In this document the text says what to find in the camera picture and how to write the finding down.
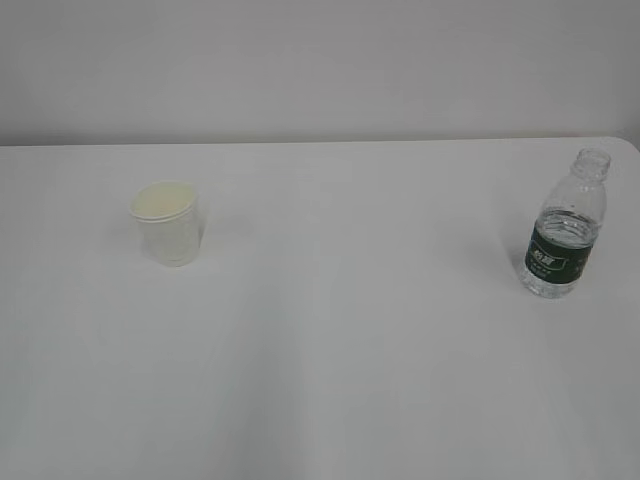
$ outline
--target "table surface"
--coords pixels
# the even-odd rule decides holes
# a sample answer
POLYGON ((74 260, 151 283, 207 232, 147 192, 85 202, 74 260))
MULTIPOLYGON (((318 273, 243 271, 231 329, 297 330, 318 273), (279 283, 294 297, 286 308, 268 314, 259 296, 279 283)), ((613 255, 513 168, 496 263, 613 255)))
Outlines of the table surface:
POLYGON ((0 148, 0 478, 640 478, 640 154, 615 138, 0 148), (613 157, 578 288, 522 255, 613 157), (192 181, 198 259, 127 209, 192 181))

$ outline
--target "plastic water bottle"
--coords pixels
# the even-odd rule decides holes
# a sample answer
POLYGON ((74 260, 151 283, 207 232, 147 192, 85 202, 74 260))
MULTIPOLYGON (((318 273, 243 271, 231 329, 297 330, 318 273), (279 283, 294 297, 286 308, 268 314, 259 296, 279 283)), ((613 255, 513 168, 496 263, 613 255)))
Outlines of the plastic water bottle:
POLYGON ((560 298, 574 289, 602 226, 610 163, 601 150, 581 150, 544 202, 519 272, 533 293, 560 298))

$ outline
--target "green label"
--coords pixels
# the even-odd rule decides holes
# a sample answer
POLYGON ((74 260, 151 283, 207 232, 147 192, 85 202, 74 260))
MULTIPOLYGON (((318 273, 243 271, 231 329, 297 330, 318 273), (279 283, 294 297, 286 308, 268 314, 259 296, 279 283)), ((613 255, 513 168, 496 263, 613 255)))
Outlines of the green label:
POLYGON ((567 248, 551 243, 534 228, 524 262, 529 271, 539 279, 565 284, 580 278, 589 253, 591 247, 567 248))

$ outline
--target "white wall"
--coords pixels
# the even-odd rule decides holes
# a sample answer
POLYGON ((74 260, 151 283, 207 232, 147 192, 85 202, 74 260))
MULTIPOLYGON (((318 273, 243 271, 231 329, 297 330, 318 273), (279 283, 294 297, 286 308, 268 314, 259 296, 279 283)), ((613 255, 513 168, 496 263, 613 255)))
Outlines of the white wall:
POLYGON ((618 134, 638 0, 3 0, 0 143, 618 134))

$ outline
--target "paper cup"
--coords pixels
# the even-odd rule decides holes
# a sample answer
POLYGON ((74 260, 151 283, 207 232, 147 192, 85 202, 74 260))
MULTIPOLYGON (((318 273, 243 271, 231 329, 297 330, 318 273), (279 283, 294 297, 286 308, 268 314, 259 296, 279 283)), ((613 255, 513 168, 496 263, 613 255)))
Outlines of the paper cup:
POLYGON ((200 248, 197 194, 192 185, 159 182, 142 189, 131 203, 144 242, 163 265, 179 267, 200 248))

